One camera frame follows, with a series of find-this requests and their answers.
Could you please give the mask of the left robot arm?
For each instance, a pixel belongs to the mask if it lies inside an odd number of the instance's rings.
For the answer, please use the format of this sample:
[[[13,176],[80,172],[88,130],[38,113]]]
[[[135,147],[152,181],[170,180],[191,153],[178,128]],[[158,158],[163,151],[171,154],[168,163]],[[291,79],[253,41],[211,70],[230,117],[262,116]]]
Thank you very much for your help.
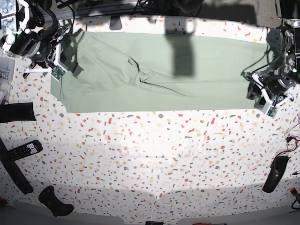
[[[280,0],[279,5],[279,53],[266,65],[241,73],[249,81],[247,99],[272,118],[286,102],[294,100],[290,89],[300,83],[300,2]]]

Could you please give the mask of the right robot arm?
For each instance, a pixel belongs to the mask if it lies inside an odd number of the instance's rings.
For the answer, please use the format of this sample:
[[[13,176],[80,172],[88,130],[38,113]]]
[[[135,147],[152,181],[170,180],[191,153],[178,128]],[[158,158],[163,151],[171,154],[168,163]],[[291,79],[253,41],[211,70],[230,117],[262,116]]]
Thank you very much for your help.
[[[24,78],[30,73],[49,73],[59,81],[68,71],[61,42],[73,26],[60,25],[51,7],[50,0],[0,2],[0,47],[9,57],[31,60],[24,69]]]

